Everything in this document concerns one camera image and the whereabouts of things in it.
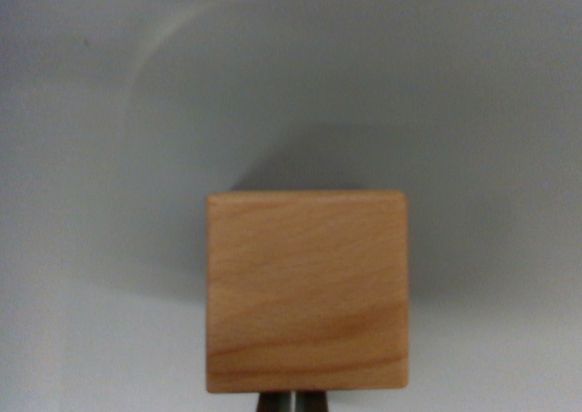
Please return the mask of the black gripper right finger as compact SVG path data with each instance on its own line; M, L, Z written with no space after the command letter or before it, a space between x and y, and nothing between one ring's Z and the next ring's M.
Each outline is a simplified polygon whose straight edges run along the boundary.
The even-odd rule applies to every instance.
M326 391L297 391L295 412L328 412Z

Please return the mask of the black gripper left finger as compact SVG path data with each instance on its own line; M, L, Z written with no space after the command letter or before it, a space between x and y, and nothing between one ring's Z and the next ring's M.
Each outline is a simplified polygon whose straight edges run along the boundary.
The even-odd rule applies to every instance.
M256 412L290 412L292 409L293 393L286 392L264 392L260 393Z

